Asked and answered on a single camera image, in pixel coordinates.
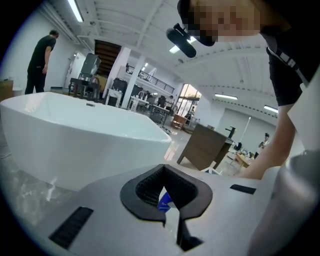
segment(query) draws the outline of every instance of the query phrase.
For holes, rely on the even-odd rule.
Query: white column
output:
[[[111,88],[112,84],[114,83],[114,79],[117,78],[119,70],[121,66],[126,66],[129,56],[130,56],[131,49],[127,47],[122,47],[118,56],[116,57],[112,69],[110,71],[110,74],[108,76],[108,79],[105,84],[104,92],[103,92],[103,97],[106,96],[107,89]]]
[[[132,90],[134,89],[134,86],[136,84],[140,70],[145,65],[145,60],[146,60],[146,57],[141,55],[138,62],[136,63],[136,65],[134,67],[134,71],[131,75],[130,81],[128,83],[128,86],[127,86],[125,94],[124,94],[124,98],[123,98],[122,105],[121,105],[122,109],[127,109],[127,107],[128,107],[128,103],[129,103],[129,100],[131,97]]]

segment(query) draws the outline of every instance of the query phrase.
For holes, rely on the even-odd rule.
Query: freestanding bathtub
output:
[[[171,142],[147,116],[53,92],[6,99],[0,110],[18,167],[73,191],[162,163]]]

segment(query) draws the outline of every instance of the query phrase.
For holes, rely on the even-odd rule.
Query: black shirt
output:
[[[281,16],[290,24],[291,28],[282,33],[272,29],[261,31],[262,36],[270,43],[268,37],[274,37],[277,48],[291,57],[299,70],[310,82],[320,64],[320,50],[318,43],[319,27],[316,17],[316,6],[309,1],[267,0]],[[270,79],[279,106],[293,104],[301,94],[302,80],[296,71],[284,64],[276,56],[269,54]]]
[[[54,49],[56,39],[50,35],[47,35],[39,40],[34,48],[28,72],[32,72],[36,69],[43,69],[45,66],[45,52],[48,46],[51,47],[51,51]]]

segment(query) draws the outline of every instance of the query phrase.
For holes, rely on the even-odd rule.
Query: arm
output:
[[[281,166],[288,158],[296,129],[288,111],[301,94],[302,83],[297,73],[269,54],[270,79],[279,105],[278,122],[272,141],[239,177],[261,179],[268,168]]]
[[[238,177],[260,180],[268,168],[281,166],[289,156],[296,129],[288,111],[293,105],[279,107],[278,123],[272,141]]]
[[[42,73],[43,74],[46,74],[47,73],[47,70],[48,70],[48,63],[49,63],[49,57],[50,57],[50,54],[51,54],[51,50],[52,50],[52,47],[51,46],[47,46],[46,49],[45,49],[45,53],[44,53],[44,68],[42,70]]]

